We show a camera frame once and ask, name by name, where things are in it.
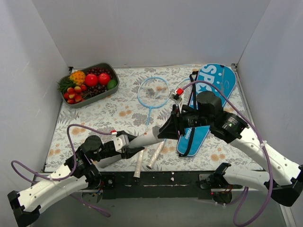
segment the gray tray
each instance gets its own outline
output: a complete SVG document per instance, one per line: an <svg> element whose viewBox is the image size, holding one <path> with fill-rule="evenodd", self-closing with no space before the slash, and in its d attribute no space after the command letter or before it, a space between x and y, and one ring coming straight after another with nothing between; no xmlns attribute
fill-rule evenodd
<svg viewBox="0 0 303 227"><path fill-rule="evenodd" d="M68 106L70 106L71 108L75 108L75 109L76 109L76 108L80 108L80 107L86 106L86 105L91 104L91 103L93 103L93 102L96 102L96 101L98 101L98 100L100 100L100 99L102 99L102 98L105 98L105 97L107 97L107 96L109 96L109 95L112 95L113 93L115 93L115 92L118 90L120 81L119 81L119 78L118 78L116 72L114 71L113 67L111 67L111 66L110 66L109 64L107 64L107 63L99 63L99 64L97 64L97 65L93 65L93 66L90 66L90 67L88 67L88 68L82 69L81 71L83 71L83 72L86 74L91 68L103 68L103 69L109 70L109 71L111 72L111 75L112 75L113 79L116 80L116 81L118 82L118 83L117 83L117 86L115 86L113 89L110 89L110 90L108 90L108 91L106 91L106 92L103 92L102 94L99 94L99 95L97 95L97 96L94 96L94 97L92 97L92 98L89 98L89 99L87 99L87 100L85 100L85 101L83 101L83 102L76 103L76 104L68 104L68 103L66 102L65 98L63 97L62 92L60 92L61 98L62 98L63 102L65 102L65 103L66 103ZM69 76L70 76L70 75L63 77L59 82L61 82L62 80L68 78Z"/></svg>

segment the red tag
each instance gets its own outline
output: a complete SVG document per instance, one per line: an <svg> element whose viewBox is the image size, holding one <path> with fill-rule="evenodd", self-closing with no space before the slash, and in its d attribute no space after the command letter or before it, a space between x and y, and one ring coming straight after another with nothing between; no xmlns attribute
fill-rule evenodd
<svg viewBox="0 0 303 227"><path fill-rule="evenodd" d="M178 94L178 95L183 94L183 92L184 92L184 91L183 91L183 89L181 89L181 88L179 88L179 89L177 90L177 94Z"/></svg>

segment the white wall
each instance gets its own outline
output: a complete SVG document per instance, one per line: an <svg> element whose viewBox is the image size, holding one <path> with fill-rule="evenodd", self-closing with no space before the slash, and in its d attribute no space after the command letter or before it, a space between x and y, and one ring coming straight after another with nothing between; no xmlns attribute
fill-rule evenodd
<svg viewBox="0 0 303 227"><path fill-rule="evenodd" d="M32 0L65 62L237 63L270 0Z"/></svg>
<svg viewBox="0 0 303 227"><path fill-rule="evenodd" d="M56 81L67 73L30 0L0 0L0 69L0 226L13 227L7 194L29 183L10 162L43 167L60 106Z"/></svg>
<svg viewBox="0 0 303 227"><path fill-rule="evenodd" d="M303 1L272 0L239 63L244 92L264 139L303 164ZM303 195L292 207L303 226Z"/></svg>

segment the racket handle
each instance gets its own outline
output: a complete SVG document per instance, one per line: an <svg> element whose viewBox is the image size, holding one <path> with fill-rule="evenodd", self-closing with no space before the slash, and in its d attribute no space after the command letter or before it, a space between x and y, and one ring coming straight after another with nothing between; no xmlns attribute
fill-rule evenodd
<svg viewBox="0 0 303 227"><path fill-rule="evenodd" d="M157 160L159 154L161 153L161 151L162 151L162 149L163 149L163 147L164 147L164 145L165 145L165 142L166 142L166 140L162 141L162 142L159 144L159 146L158 146L158 148L156 149L155 153L152 155L152 158L150 159L150 162L149 162L148 165L146 166L147 168L149 168L149 169L152 169L152 168L153 168L153 165L155 164L155 162L156 162L156 160Z"/></svg>
<svg viewBox="0 0 303 227"><path fill-rule="evenodd" d="M137 178L140 178L141 167L142 167L142 162L143 162L143 157L144 157L144 151L145 150L141 150L138 153L137 165L136 165L136 169L134 170L134 177L137 177Z"/></svg>

